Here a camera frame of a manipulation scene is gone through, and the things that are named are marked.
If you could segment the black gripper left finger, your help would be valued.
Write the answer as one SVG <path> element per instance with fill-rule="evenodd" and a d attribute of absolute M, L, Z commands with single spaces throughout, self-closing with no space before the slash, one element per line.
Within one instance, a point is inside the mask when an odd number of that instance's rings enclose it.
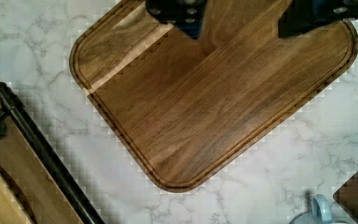
<path fill-rule="evenodd" d="M 146 11 L 158 22 L 173 24 L 192 39 L 198 39 L 208 0 L 145 0 Z"/>

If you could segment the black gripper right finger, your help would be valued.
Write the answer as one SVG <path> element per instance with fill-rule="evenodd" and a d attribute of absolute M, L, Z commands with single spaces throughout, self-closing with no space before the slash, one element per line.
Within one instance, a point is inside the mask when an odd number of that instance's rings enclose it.
<path fill-rule="evenodd" d="M 303 35 L 346 19 L 358 20 L 358 0 L 293 0 L 279 18 L 278 36 Z"/>

